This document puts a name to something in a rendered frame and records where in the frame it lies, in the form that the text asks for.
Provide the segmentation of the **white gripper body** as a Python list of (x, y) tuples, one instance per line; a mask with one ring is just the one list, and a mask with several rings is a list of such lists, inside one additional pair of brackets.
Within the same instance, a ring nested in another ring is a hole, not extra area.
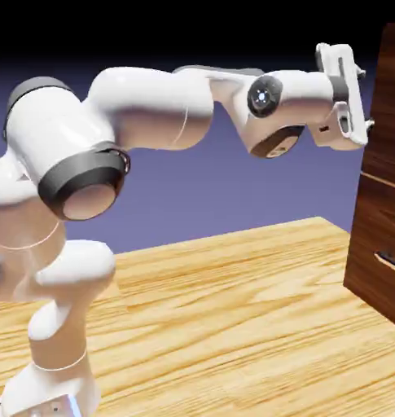
[(331, 82), (332, 109), (324, 121), (315, 126), (318, 146), (365, 146), (368, 132), (358, 84), (358, 68), (353, 50), (347, 44), (316, 45), (318, 69)]

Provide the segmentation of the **dark wood drawer front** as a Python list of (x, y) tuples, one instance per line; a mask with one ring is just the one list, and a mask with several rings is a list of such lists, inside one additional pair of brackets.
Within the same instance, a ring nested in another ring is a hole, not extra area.
[(362, 171), (395, 185), (395, 23), (385, 26), (371, 103), (375, 124), (365, 148)]
[(375, 252), (395, 257), (395, 186), (360, 176), (344, 286), (395, 324), (395, 271)]

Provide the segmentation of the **dark wood cabinet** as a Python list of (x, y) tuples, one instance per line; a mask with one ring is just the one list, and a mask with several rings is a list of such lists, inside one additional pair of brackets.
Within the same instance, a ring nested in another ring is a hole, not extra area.
[(395, 23), (384, 27), (344, 286), (395, 324)]

